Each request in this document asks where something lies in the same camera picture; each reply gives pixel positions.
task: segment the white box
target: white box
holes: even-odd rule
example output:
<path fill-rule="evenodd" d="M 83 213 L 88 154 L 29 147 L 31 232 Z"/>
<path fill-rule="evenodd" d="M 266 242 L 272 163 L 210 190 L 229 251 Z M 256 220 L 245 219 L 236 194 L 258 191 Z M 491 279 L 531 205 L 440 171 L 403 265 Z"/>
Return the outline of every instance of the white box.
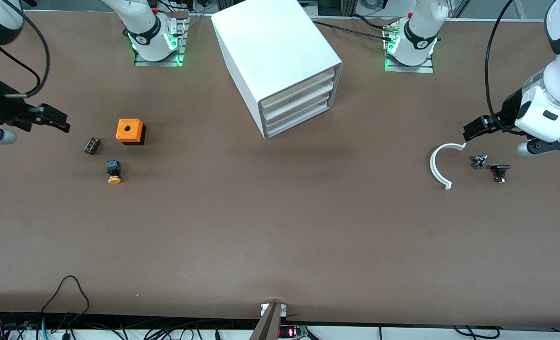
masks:
<path fill-rule="evenodd" d="M 343 62 L 297 0 L 246 0 L 212 21 L 263 138 L 332 107 Z"/>

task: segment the brown tabletop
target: brown tabletop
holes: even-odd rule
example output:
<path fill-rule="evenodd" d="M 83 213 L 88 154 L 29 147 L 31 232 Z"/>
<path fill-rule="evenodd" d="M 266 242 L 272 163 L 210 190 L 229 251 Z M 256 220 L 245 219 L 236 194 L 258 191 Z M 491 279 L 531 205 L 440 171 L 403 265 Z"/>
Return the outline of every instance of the brown tabletop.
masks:
<path fill-rule="evenodd" d="M 560 327 L 560 152 L 525 159 L 523 138 L 496 133 L 439 154 L 452 190 L 429 170 L 487 114 L 491 23 L 446 22 L 433 75 L 385 73 L 379 41 L 321 27 L 345 63 L 334 108 L 263 140 L 209 17 L 181 68 L 134 67 L 113 13 L 30 17 L 51 76 L 29 102 L 72 130 L 0 146 L 0 310 L 40 310 L 74 274 L 93 313 L 256 318 L 279 299 L 308 321 Z M 42 73 L 29 26 L 8 50 Z M 496 109 L 553 58 L 542 24 L 502 24 Z M 2 55 L 0 79 L 34 83 Z M 146 146 L 115 140 L 120 118 L 146 123 Z M 104 138 L 96 156 L 91 137 Z M 513 166 L 504 185 L 470 166 L 479 153 Z M 82 308 L 67 282 L 47 310 Z"/>

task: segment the orange cube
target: orange cube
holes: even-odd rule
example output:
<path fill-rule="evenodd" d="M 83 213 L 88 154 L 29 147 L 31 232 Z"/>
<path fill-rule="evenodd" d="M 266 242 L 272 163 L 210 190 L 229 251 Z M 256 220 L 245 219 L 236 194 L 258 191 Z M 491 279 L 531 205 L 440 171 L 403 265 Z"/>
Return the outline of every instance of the orange cube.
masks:
<path fill-rule="evenodd" d="M 124 145 L 143 145 L 146 143 L 146 126 L 136 118 L 118 120 L 116 139 Z"/>

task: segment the metal post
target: metal post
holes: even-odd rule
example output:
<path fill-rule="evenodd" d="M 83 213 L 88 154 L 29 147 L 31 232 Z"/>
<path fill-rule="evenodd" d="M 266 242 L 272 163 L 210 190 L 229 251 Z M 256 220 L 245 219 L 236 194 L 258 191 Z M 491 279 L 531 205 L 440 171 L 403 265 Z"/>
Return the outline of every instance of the metal post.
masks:
<path fill-rule="evenodd" d="M 248 340 L 276 340 L 281 316 L 282 304 L 270 303 Z"/>

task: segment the table surface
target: table surface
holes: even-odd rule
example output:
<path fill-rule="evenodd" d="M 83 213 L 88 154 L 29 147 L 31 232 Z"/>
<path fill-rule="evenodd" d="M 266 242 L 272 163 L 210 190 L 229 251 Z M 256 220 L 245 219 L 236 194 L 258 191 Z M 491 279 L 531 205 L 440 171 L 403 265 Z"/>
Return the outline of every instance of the table surface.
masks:
<path fill-rule="evenodd" d="M 0 146 L 0 310 L 40 310 L 73 274 L 93 313 L 256 318 L 275 299 L 306 321 L 560 327 L 560 153 L 525 159 L 520 137 L 497 133 L 439 154 L 452 190 L 429 170 L 487 113 L 491 23 L 446 22 L 433 75 L 385 73 L 379 41 L 321 27 L 345 63 L 334 108 L 263 140 L 209 17 L 183 67 L 148 68 L 113 13 L 29 15 L 52 58 L 29 101 L 72 131 Z M 8 50 L 42 72 L 31 30 Z M 501 25 L 494 106 L 553 58 L 542 24 Z M 2 55 L 0 79 L 33 86 Z M 146 123 L 145 146 L 115 140 L 120 118 Z M 103 144 L 85 155 L 93 136 Z M 513 166 L 504 185 L 470 166 L 479 153 Z M 47 310 L 83 303 L 67 282 Z"/>

